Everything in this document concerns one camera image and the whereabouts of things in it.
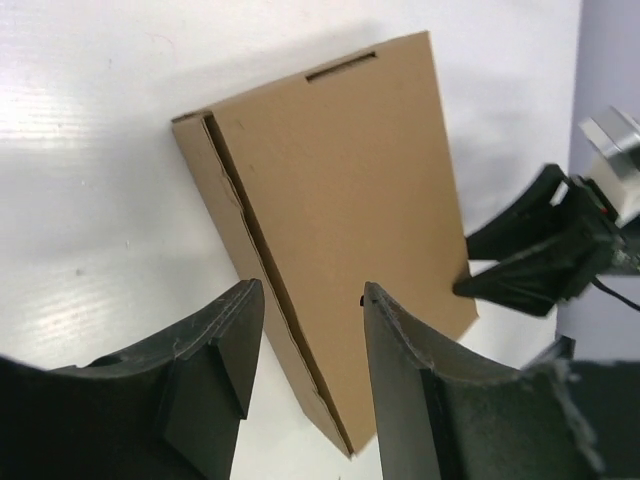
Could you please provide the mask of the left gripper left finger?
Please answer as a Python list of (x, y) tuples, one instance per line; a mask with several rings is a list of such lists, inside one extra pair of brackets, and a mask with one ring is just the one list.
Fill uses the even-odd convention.
[(249, 411), (260, 281), (85, 367), (1, 361), (5, 479), (226, 479)]

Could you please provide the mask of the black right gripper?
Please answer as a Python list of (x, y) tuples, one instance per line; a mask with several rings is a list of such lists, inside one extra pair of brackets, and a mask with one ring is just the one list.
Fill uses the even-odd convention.
[[(555, 229), (551, 200), (564, 181), (560, 239), (539, 243)], [(639, 215), (623, 220), (594, 180), (566, 178), (556, 164), (546, 164), (509, 207), (466, 242), (470, 260), (499, 262), (455, 282), (458, 296), (532, 316), (547, 315), (591, 286), (625, 305), (634, 303), (600, 278), (639, 275)]]

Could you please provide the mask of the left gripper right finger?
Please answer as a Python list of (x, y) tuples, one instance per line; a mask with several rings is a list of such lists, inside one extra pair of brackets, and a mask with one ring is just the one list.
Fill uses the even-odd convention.
[(386, 479), (596, 479), (554, 365), (521, 372), (439, 333), (379, 284), (362, 297)]

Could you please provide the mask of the brown cardboard box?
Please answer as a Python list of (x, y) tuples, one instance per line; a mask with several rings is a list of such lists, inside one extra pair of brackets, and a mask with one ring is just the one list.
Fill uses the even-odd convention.
[(176, 117), (172, 130), (307, 418), (376, 431), (360, 299), (380, 284), (452, 339), (477, 316), (431, 38), (421, 31)]

